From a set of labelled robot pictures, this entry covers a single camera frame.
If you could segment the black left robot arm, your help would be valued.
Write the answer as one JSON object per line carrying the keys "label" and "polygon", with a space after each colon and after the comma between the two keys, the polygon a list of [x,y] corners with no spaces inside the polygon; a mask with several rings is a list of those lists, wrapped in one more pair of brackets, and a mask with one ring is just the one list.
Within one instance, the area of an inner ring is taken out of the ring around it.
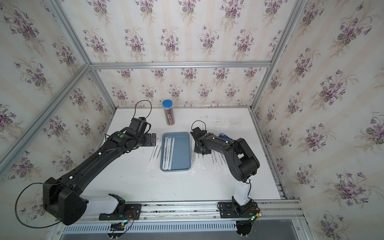
{"label": "black left robot arm", "polygon": [[107,137],[103,145],[72,171],[43,184],[43,208],[64,225],[76,223],[84,216],[106,215],[112,220],[127,214],[126,201],[116,195],[91,197],[83,194],[86,187],[110,163],[139,147],[154,146],[146,118],[132,118],[128,127]]}

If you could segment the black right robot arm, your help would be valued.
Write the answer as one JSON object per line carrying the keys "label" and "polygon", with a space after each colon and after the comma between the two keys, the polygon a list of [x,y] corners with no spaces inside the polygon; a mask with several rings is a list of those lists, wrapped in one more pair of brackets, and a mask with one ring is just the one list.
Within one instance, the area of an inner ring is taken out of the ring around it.
{"label": "black right robot arm", "polygon": [[238,181],[232,197],[233,210],[237,215],[253,210],[253,200],[250,197],[252,181],[256,175],[260,162],[243,138],[237,140],[226,139],[201,130],[196,127],[191,130],[195,141],[194,150],[201,155],[210,155],[213,151],[224,155],[230,173]]}

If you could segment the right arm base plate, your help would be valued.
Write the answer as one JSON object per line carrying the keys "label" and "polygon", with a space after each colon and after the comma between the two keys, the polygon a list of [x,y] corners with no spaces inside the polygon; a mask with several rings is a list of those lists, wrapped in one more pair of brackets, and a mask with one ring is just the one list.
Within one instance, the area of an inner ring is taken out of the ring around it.
{"label": "right arm base plate", "polygon": [[218,202],[217,207],[220,212],[221,219],[244,218],[253,221],[262,215],[258,204],[253,200],[250,200],[243,206],[237,204],[236,201]]}

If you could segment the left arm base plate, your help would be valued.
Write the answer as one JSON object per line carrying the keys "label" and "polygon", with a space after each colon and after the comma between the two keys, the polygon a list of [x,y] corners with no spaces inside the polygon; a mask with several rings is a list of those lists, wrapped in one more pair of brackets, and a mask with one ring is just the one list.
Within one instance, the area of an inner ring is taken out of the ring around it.
{"label": "left arm base plate", "polygon": [[138,220],[141,214],[141,204],[124,204],[111,213],[111,214],[100,214],[99,221],[122,221],[122,220]]}

